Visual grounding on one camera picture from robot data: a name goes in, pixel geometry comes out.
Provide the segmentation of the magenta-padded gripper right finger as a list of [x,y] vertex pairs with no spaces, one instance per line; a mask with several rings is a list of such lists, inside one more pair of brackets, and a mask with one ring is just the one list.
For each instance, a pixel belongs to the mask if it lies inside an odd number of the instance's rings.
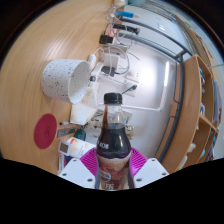
[[168,175],[168,171],[156,158],[147,158],[137,149],[132,149],[128,176],[130,189],[144,187]]

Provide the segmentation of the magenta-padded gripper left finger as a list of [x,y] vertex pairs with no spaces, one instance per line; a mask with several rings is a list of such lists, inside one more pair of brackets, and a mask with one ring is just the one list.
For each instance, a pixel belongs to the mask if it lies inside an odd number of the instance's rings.
[[92,148],[80,159],[71,159],[59,176],[78,186],[98,189],[100,187],[100,175],[96,149]]

